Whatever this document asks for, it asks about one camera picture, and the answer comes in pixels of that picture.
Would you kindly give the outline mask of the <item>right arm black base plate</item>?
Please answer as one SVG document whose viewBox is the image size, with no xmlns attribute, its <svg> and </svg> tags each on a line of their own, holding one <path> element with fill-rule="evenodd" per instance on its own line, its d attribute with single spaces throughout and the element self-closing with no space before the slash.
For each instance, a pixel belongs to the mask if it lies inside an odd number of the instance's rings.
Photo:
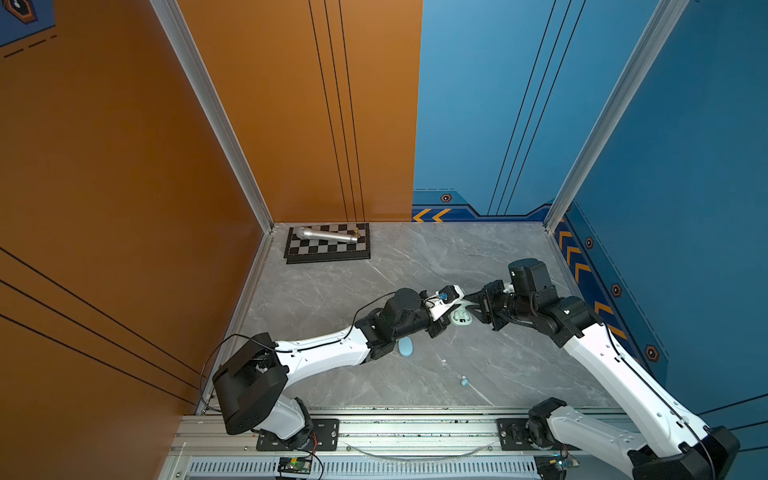
<svg viewBox="0 0 768 480">
<path fill-rule="evenodd" d="M 500 418 L 497 433 L 503 451 L 560 451 L 563 444 L 547 439 L 541 432 L 532 433 L 528 418 Z"/>
</svg>

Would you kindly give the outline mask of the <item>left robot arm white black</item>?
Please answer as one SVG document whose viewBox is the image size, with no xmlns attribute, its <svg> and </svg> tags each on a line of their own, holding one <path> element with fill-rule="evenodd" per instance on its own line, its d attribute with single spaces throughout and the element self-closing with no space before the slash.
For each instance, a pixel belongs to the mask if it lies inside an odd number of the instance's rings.
<svg viewBox="0 0 768 480">
<path fill-rule="evenodd" d="M 296 341 L 267 333 L 248 337 L 213 375 L 226 433 L 265 432 L 289 449 L 314 441 L 315 425 L 304 402 L 284 390 L 336 368 L 358 366 L 391 353 L 399 340 L 425 331 L 440 335 L 451 324 L 464 292 L 449 285 L 429 295 L 401 288 L 381 308 L 338 332 Z"/>
</svg>

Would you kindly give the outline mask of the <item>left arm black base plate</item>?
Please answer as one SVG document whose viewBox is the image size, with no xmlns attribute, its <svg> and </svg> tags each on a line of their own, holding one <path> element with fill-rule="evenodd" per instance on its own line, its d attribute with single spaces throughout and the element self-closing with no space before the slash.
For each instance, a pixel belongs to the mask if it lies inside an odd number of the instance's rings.
<svg viewBox="0 0 768 480">
<path fill-rule="evenodd" d="M 289 440 L 282 440 L 272 432 L 262 431 L 257 437 L 256 449 L 260 452 L 332 452 L 337 450 L 338 438 L 339 420 L 321 418 L 313 421 L 312 431 L 304 429 Z"/>
</svg>

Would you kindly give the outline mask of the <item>mint green earbud charging case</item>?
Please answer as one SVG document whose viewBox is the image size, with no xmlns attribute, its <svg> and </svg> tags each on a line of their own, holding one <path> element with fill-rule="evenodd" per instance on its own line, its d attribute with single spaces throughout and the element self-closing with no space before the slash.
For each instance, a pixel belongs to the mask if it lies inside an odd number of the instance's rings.
<svg viewBox="0 0 768 480">
<path fill-rule="evenodd" d="M 473 319 L 474 316 L 464 306 L 457 306 L 450 313 L 450 321 L 456 326 L 468 326 Z"/>
</svg>

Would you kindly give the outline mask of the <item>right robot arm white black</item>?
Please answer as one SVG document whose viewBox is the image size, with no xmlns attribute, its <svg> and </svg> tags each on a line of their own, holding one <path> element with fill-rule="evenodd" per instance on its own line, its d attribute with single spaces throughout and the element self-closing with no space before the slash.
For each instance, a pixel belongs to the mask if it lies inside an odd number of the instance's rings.
<svg viewBox="0 0 768 480">
<path fill-rule="evenodd" d="M 631 433 L 587 418 L 551 397 L 529 410 L 530 443 L 542 450 L 573 446 L 631 479 L 724 479 L 740 442 L 724 426 L 709 426 L 679 403 L 620 344 L 607 323 L 577 296 L 561 297 L 546 265 L 533 258 L 508 266 L 496 280 L 466 295 L 479 321 L 500 330 L 533 329 L 577 360 L 636 427 Z"/>
</svg>

